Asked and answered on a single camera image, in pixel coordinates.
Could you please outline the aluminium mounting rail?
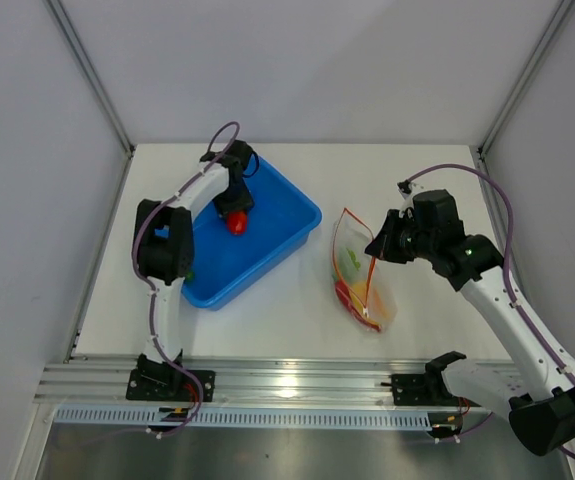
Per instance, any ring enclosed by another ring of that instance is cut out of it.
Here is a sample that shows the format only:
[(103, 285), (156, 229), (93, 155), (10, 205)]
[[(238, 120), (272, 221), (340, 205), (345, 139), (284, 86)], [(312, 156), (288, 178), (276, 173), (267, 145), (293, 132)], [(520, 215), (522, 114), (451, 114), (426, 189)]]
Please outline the aluminium mounting rail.
[[(234, 359), (195, 357), (188, 369), (216, 373), (210, 407), (374, 410), (390, 408), (383, 384), (393, 374), (420, 374), (423, 360)], [(47, 364), (33, 401), (38, 404), (127, 404), (136, 359), (74, 357)]]

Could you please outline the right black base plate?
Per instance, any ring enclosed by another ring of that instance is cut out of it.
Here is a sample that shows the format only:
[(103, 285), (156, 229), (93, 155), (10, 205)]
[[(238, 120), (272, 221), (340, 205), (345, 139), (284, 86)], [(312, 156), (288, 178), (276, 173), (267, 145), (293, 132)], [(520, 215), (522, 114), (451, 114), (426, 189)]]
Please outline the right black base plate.
[(381, 382), (392, 395), (396, 406), (458, 407), (465, 403), (446, 390), (444, 384), (432, 375), (391, 374)]

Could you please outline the blue plastic tray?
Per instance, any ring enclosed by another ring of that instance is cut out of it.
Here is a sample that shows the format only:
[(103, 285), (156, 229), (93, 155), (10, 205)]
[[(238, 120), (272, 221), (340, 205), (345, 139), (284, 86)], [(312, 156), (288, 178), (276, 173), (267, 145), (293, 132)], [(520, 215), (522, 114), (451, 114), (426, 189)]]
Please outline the blue plastic tray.
[(193, 221), (193, 278), (181, 292), (190, 305), (219, 310), (303, 246), (320, 208), (265, 159), (246, 180), (255, 201), (247, 229), (235, 236), (210, 205)]

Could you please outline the aluminium frame post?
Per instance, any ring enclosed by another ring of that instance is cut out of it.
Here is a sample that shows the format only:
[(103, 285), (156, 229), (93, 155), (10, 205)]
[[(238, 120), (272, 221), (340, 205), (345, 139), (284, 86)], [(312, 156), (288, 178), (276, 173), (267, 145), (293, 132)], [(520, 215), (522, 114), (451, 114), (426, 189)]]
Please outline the aluminium frame post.
[(553, 13), (547, 20), (545, 27), (539, 34), (536, 43), (519, 73), (505, 96), (500, 109), (495, 114), (490, 126), (487, 128), (483, 139), (477, 147), (478, 157), (485, 162), (493, 145), (496, 143), (503, 130), (511, 120), (513, 114), (520, 105), (523, 97), (528, 92), (537, 74), (544, 65), (545, 60), (564, 31), (567, 23), (575, 11), (575, 0), (558, 1)]
[(45, 0), (43, 1), (43, 4), (62, 36), (70, 55), (96, 101), (101, 114), (108, 123), (111, 132), (123, 152), (130, 157), (133, 154), (135, 147), (129, 138), (129, 134), (118, 115), (114, 103), (102, 82), (102, 79), (84, 45), (65, 3), (60, 0)]

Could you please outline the green grape bunch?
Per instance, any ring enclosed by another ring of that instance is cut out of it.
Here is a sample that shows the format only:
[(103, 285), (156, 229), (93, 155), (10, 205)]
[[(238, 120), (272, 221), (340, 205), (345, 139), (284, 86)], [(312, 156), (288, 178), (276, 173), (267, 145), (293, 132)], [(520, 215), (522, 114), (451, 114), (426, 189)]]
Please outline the green grape bunch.
[(360, 258), (356, 255), (355, 251), (348, 247), (341, 249), (339, 264), (346, 269), (361, 270)]

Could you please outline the clear zip top bag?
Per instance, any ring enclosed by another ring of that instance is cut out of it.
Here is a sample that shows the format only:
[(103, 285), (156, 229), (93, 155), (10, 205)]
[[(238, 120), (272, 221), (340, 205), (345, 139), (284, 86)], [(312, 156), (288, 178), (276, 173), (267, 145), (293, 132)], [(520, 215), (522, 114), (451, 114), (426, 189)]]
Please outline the clear zip top bag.
[[(377, 260), (364, 253), (365, 247), (374, 239), (372, 230), (351, 210), (344, 208), (338, 220), (334, 223), (331, 238), (331, 273), (333, 286), (337, 280), (341, 280), (348, 286), (360, 281), (365, 281), (367, 287), (373, 284), (379, 285), (393, 298), (391, 286), (381, 275)], [(351, 248), (360, 258), (361, 270), (343, 268), (339, 264), (341, 249)]]

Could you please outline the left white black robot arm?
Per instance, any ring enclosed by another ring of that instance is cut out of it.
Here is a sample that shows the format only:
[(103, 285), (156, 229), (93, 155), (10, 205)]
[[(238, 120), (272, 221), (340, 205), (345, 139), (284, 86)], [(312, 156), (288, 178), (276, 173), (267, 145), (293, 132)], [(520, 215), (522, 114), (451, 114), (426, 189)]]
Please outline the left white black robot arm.
[(250, 162), (260, 165), (251, 146), (234, 140), (221, 152), (208, 150), (198, 171), (163, 201), (145, 199), (137, 207), (131, 260), (136, 276), (149, 286), (149, 340), (137, 361), (138, 383), (164, 400), (183, 390), (180, 322), (181, 288), (193, 270), (193, 221), (208, 206), (216, 209), (228, 231), (247, 228), (253, 197), (245, 183)]

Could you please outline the left aluminium frame post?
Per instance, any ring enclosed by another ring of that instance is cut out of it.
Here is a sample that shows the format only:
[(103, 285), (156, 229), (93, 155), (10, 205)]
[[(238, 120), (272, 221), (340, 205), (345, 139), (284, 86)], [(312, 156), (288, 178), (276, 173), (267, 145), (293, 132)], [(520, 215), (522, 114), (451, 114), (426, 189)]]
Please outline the left aluminium frame post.
[(123, 152), (130, 157), (133, 154), (135, 147), (129, 138), (129, 134), (118, 115), (114, 103), (102, 82), (102, 79), (84, 45), (65, 3), (60, 0), (45, 0), (43, 1), (43, 4), (62, 36), (70, 55), (96, 101), (101, 114), (108, 123), (111, 132)]

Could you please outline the red chili pepper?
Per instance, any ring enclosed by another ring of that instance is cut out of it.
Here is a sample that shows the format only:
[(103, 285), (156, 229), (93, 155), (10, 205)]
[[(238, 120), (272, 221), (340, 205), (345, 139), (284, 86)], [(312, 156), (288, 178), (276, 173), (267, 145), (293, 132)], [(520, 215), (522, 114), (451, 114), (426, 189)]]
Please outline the red chili pepper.
[(337, 280), (334, 283), (334, 290), (341, 305), (354, 320), (370, 331), (377, 333), (382, 331), (381, 325), (367, 315), (368, 310), (364, 305), (367, 293), (365, 282), (357, 282), (348, 286), (343, 281)]

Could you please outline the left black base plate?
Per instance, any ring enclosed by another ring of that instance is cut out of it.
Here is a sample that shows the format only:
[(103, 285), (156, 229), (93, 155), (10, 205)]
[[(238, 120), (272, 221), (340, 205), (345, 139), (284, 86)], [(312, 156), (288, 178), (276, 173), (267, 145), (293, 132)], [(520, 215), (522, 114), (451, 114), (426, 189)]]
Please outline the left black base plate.
[[(216, 372), (212, 370), (191, 370), (203, 387), (203, 401), (210, 403), (216, 385)], [(198, 388), (186, 375), (173, 370), (165, 380), (147, 377), (134, 369), (130, 372), (125, 398), (128, 401), (144, 402), (196, 402)]]

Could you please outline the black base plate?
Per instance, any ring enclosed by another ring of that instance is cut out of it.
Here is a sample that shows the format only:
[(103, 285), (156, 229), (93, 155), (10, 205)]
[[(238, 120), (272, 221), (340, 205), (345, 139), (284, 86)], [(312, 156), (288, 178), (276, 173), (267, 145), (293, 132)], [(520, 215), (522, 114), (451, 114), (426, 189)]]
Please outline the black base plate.
[[(210, 403), (216, 385), (216, 372), (212, 370), (191, 370), (203, 387), (203, 401)], [(147, 377), (134, 369), (130, 372), (125, 398), (128, 401), (144, 402), (196, 402), (198, 388), (186, 375), (173, 370), (165, 380)]]
[(444, 384), (432, 375), (391, 374), (381, 382), (392, 395), (396, 406), (458, 407), (465, 403), (446, 390)]

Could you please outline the yellow orange mango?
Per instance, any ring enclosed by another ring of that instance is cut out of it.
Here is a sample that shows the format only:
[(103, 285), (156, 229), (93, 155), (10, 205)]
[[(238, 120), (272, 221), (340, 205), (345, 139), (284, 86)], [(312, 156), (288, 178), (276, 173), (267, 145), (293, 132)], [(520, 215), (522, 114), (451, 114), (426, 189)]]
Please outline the yellow orange mango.
[(364, 305), (367, 307), (367, 315), (369, 318), (380, 324), (382, 331), (384, 331), (393, 322), (398, 313), (398, 307), (394, 298), (376, 284), (367, 287)]

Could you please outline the right aluminium frame post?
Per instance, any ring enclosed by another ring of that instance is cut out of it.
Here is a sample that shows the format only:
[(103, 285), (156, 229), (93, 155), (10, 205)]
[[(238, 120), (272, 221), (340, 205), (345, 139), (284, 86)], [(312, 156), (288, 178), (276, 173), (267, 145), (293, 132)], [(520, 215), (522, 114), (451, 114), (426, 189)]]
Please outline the right aluminium frame post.
[(496, 143), (503, 130), (511, 120), (513, 114), (520, 105), (523, 97), (528, 92), (537, 74), (544, 65), (545, 60), (564, 31), (567, 23), (575, 11), (575, 0), (558, 1), (553, 13), (547, 20), (545, 27), (539, 34), (536, 43), (519, 73), (505, 96), (500, 109), (495, 114), (490, 126), (487, 128), (483, 139), (477, 147), (478, 157), (485, 162), (493, 145)]

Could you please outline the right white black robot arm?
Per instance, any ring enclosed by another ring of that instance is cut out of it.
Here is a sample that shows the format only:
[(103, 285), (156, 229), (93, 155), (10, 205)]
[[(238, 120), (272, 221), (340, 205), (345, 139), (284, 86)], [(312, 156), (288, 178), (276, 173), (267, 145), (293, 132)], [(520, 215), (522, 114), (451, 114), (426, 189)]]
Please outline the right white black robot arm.
[(575, 439), (575, 359), (565, 352), (504, 269), (484, 235), (468, 235), (446, 190), (399, 185), (404, 203), (388, 211), (366, 254), (390, 263), (428, 261), (490, 326), (520, 374), (513, 382), (456, 351), (425, 365), (435, 403), (462, 397), (506, 420), (520, 443), (544, 456)]

